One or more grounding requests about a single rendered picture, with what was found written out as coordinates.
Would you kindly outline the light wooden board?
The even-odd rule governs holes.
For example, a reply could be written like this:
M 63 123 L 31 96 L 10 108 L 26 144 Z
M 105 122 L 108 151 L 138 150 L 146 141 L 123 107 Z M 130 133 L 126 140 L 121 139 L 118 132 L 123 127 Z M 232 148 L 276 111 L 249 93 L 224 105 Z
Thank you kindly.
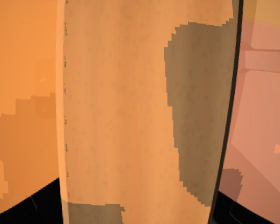
M 64 224 L 211 224 L 244 0 L 58 0 Z

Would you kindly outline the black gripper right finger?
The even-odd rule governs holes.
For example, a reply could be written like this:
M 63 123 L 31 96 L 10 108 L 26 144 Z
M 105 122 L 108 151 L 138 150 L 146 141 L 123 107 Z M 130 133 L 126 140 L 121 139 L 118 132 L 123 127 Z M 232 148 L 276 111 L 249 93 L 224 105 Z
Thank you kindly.
M 218 192 L 211 224 L 274 224 L 274 222 L 258 216 L 224 193 Z

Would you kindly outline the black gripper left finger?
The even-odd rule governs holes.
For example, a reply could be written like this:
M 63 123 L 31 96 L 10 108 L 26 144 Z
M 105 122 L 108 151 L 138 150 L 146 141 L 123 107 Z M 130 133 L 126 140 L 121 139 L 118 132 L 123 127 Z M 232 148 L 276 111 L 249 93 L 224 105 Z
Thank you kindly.
M 0 213 L 0 224 L 64 224 L 59 177 Z

